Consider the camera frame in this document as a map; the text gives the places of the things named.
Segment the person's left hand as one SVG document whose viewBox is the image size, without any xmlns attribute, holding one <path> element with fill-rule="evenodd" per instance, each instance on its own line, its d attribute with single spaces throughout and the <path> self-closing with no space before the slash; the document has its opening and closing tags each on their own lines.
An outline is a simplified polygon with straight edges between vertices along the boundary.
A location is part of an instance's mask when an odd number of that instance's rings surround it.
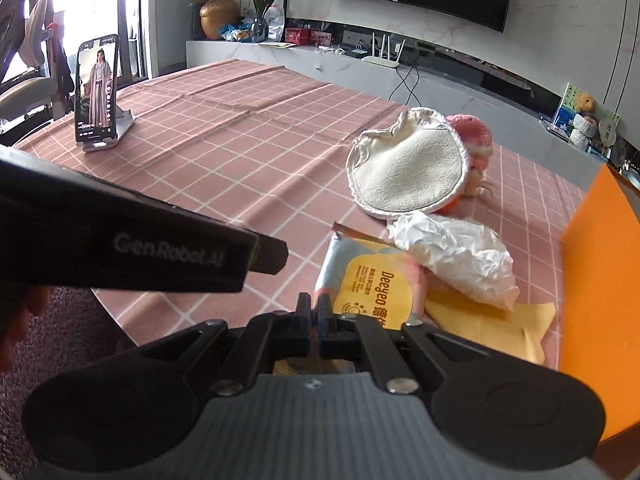
<svg viewBox="0 0 640 480">
<path fill-rule="evenodd" d="M 51 290 L 49 286 L 17 286 L 1 298 L 2 373 L 12 368 L 14 348 L 26 338 L 29 320 L 47 310 Z"/>
</svg>

